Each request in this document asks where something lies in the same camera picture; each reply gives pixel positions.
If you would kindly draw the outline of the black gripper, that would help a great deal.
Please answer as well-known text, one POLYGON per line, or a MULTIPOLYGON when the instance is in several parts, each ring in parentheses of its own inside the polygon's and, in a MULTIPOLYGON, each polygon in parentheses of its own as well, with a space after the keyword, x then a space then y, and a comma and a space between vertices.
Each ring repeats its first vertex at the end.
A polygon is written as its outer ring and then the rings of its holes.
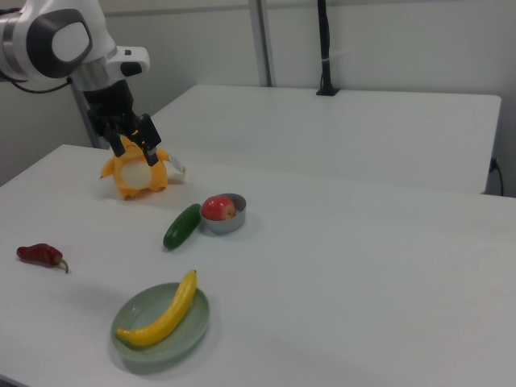
MULTIPOLYGON (((87 115, 95 133, 110 144, 116 157, 125 152, 120 135, 133 135, 137 115, 133 111, 134 98, 125 80, 116 81, 103 89, 84 91, 88 104, 87 115)), ((137 121, 138 144, 149 166, 159 161, 157 147, 161 137, 148 114, 137 121)))

